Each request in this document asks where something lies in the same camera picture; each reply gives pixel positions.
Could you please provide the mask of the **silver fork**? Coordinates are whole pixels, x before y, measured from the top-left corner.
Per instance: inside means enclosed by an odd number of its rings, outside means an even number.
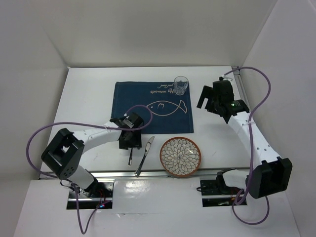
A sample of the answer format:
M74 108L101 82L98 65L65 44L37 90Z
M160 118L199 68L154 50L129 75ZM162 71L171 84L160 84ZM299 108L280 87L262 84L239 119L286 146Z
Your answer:
M131 148L131 150L130 150L128 166L132 165L132 160L133 160L133 148Z

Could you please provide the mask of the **clear plastic cup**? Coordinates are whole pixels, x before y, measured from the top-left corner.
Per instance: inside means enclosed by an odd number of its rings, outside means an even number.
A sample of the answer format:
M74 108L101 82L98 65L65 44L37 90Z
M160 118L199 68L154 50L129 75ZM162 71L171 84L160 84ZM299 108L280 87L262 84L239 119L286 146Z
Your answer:
M189 80L185 76L177 76L174 79L174 91L176 95L184 95L189 85Z

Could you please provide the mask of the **blue fish placemat cloth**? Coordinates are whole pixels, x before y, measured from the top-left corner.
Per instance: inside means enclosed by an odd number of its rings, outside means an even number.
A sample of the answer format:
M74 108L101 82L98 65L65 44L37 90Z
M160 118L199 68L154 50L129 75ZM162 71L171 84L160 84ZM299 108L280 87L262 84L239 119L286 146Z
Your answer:
M142 130L143 134L184 134L194 132L190 88L184 95L177 95L171 82L124 81L116 82L112 118L122 117L128 109L137 113L145 123L153 114L149 126Z

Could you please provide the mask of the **floral patterned ceramic plate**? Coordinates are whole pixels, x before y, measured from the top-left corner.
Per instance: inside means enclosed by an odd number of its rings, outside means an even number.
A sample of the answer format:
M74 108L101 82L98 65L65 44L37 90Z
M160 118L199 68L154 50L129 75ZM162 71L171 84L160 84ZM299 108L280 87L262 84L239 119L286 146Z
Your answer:
M162 145L159 159L169 174L187 177L199 169L202 155L199 147L192 140L185 137L173 137Z

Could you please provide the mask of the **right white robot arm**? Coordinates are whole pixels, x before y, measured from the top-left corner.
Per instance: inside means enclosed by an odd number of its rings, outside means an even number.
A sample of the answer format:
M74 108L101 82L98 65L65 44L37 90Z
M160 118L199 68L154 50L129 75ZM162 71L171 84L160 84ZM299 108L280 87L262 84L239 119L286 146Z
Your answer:
M218 80L202 89L197 107L222 117L244 145L252 171L226 169L217 173L215 187L222 194L234 188L243 189L255 199L283 192L287 189L293 164L281 156L265 139L251 111L243 100L235 100L232 84Z

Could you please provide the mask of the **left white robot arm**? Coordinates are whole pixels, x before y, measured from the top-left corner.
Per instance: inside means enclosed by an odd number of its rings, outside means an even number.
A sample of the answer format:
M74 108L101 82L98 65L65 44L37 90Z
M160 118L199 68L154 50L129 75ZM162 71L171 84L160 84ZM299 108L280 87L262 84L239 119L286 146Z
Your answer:
M60 180L75 183L86 197L99 197L106 188L86 169L80 166L82 155L100 145L118 141L123 150L142 147L141 130L144 124L136 113L123 118L113 118L101 128L71 132L59 130L41 155L42 161Z

